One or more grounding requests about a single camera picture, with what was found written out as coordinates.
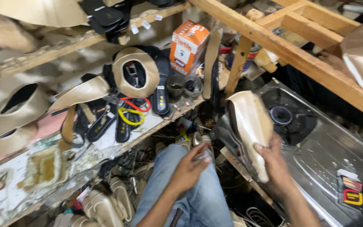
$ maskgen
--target knee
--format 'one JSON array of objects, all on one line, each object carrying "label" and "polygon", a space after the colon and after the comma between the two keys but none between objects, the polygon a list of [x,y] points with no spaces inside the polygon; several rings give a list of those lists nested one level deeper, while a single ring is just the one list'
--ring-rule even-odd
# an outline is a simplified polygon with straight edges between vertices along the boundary
[{"label": "knee", "polygon": [[173,143],[158,153],[155,162],[160,159],[166,159],[166,162],[178,163],[187,153],[188,151],[184,147]]}]

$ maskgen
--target metal cup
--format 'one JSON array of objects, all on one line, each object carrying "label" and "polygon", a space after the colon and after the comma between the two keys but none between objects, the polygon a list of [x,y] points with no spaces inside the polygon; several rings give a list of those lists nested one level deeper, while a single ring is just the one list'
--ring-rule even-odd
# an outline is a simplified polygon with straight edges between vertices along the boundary
[{"label": "metal cup", "polygon": [[170,75],[167,77],[166,81],[167,90],[169,95],[174,100],[177,100],[184,91],[185,80],[182,75]]}]

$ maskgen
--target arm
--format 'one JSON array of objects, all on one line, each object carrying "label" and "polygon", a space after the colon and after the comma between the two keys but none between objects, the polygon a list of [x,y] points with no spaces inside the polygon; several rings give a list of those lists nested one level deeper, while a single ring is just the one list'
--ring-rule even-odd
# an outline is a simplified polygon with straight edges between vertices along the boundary
[{"label": "arm", "polygon": [[307,201],[296,187],[291,174],[281,155],[281,137],[274,133],[270,141],[271,147],[255,144],[255,150],[265,160],[265,167],[276,192],[282,197],[289,217],[295,227],[320,227],[319,220],[310,209]]},{"label": "arm", "polygon": [[161,227],[165,224],[166,218],[179,195],[188,191],[197,183],[201,172],[211,161],[210,157],[195,161],[195,158],[204,154],[207,147],[206,143],[201,143],[180,160],[162,194],[145,217],[137,224],[137,227]]}]

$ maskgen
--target man's right hand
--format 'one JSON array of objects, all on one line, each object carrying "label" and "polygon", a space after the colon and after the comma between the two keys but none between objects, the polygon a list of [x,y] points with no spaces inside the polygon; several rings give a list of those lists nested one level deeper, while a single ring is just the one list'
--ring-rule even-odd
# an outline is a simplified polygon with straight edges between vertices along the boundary
[{"label": "man's right hand", "polygon": [[292,187],[296,187],[285,159],[281,155],[281,137],[277,133],[273,133],[270,148],[258,143],[255,143],[254,148],[265,160],[265,168],[271,182],[276,187],[276,193],[284,196],[291,191]]}]

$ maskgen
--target stove burner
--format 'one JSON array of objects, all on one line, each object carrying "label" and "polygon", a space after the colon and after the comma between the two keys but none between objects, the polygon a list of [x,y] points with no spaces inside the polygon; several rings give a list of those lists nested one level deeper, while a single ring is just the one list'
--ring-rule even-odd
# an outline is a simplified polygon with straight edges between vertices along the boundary
[{"label": "stove burner", "polygon": [[291,111],[282,106],[275,106],[270,110],[270,116],[277,124],[286,125],[292,122]]}]

